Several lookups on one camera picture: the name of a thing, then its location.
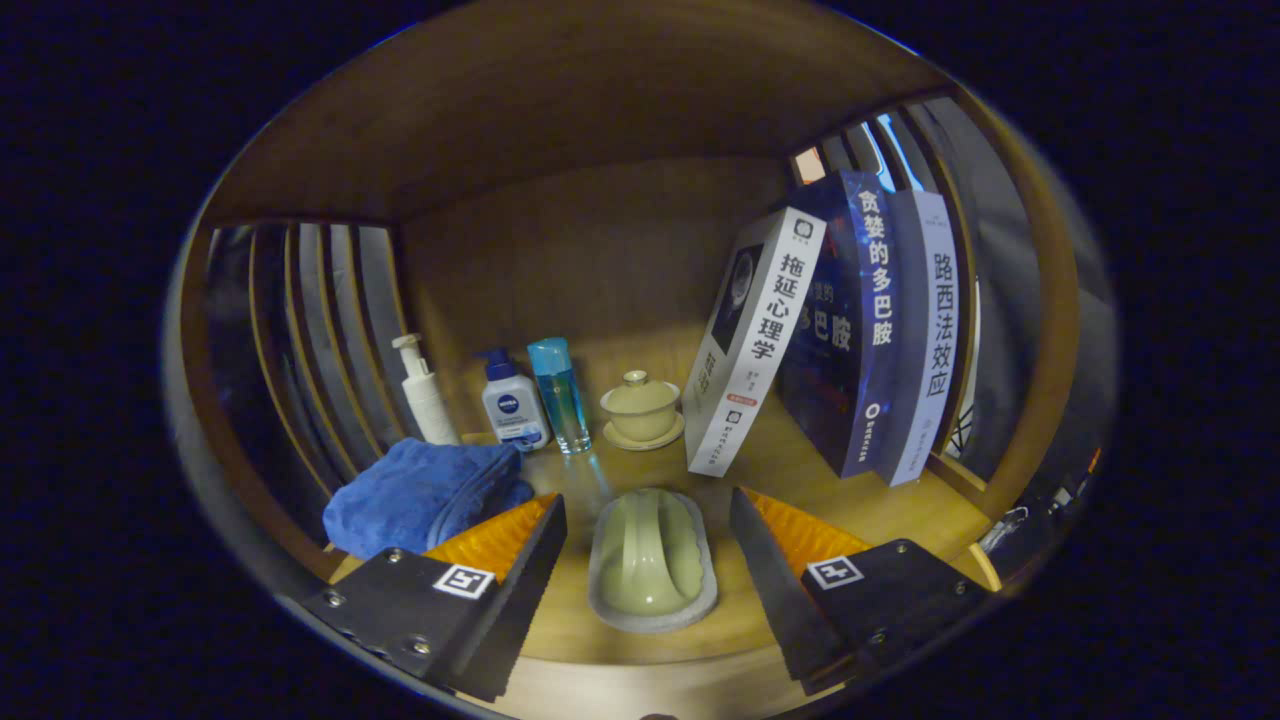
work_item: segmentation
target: wooden back panel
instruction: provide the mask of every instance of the wooden back panel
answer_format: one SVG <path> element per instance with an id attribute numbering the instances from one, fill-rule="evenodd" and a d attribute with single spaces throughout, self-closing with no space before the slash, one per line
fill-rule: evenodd
<path id="1" fill-rule="evenodd" d="M 512 184 L 402 229 L 404 297 L 461 433 L 489 432 L 484 360 L 568 340 L 589 414 L 622 373 L 684 387 L 733 234 L 782 197 L 774 159 L 672 159 Z"/>

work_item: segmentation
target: blue bottle cap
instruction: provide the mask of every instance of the blue bottle cap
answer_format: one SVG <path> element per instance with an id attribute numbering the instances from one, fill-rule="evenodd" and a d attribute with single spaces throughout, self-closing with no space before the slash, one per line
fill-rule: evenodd
<path id="1" fill-rule="evenodd" d="M 484 375 L 490 380 L 503 380 L 515 377 L 516 365 L 512 364 L 506 347 L 495 347 L 493 350 L 477 352 L 476 355 L 489 360 L 489 364 L 484 366 Z"/>
<path id="2" fill-rule="evenodd" d="M 535 375 L 558 375 L 571 370 L 568 360 L 568 341 L 562 337 L 548 337 L 529 345 L 529 361 Z"/>

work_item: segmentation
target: blue towel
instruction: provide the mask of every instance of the blue towel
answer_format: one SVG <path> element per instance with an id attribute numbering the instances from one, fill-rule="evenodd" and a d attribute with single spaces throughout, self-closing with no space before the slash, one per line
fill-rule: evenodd
<path id="1" fill-rule="evenodd" d="M 509 445 L 406 438 L 334 493 L 324 528 L 335 547 L 361 560 L 388 547 L 422 553 L 532 496 Z"/>

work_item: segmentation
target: pump dispenser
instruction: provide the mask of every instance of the pump dispenser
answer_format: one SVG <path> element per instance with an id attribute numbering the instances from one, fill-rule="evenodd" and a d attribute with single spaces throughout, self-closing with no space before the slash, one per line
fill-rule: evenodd
<path id="1" fill-rule="evenodd" d="M 435 373 L 428 369 L 426 360 L 417 348 L 422 336 L 413 333 L 396 338 L 392 347 L 401 351 L 401 361 L 408 377 L 401 386 L 408 398 L 408 409 L 413 421 L 422 430 L 422 439 L 431 445 L 462 445 L 458 430 L 453 429 L 449 414 L 444 409 L 444 396 L 435 382 Z"/>

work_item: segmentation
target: saucer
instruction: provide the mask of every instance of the saucer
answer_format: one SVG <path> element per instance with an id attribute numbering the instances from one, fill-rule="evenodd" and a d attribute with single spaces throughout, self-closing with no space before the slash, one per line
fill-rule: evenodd
<path id="1" fill-rule="evenodd" d="M 659 447 L 668 446 L 676 442 L 681 434 L 685 433 L 685 416 L 676 413 L 676 424 L 671 427 L 669 430 L 658 436 L 649 442 L 636 442 L 634 439 L 627 439 L 622 437 L 618 430 L 613 429 L 613 420 L 604 424 L 604 439 L 609 441 L 609 445 L 614 447 L 621 447 L 622 450 L 658 450 Z"/>

